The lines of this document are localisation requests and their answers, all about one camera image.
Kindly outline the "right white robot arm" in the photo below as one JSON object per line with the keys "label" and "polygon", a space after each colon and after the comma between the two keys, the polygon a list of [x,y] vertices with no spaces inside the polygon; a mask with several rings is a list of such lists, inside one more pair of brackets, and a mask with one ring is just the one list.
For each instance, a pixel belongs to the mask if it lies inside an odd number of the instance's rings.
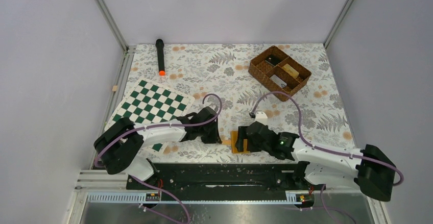
{"label": "right white robot arm", "polygon": [[376,146],[364,149],[308,145],[295,133],[276,133],[267,125],[253,122],[231,133],[234,153],[267,152],[279,160],[298,163],[293,183],[299,189],[312,185],[360,190],[378,201],[391,199],[395,164]]}

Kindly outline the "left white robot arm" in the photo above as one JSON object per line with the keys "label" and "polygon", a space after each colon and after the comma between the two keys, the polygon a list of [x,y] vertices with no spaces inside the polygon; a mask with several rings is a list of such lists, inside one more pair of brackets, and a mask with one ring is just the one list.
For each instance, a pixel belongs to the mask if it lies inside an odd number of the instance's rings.
{"label": "left white robot arm", "polygon": [[219,143],[218,112],[205,107],[198,113],[176,117],[167,122],[141,125],[121,118],[93,144],[97,162],[107,173],[124,172],[147,189],[158,184],[158,174],[150,160],[138,155],[143,147],[165,142],[184,142],[200,138],[203,143]]}

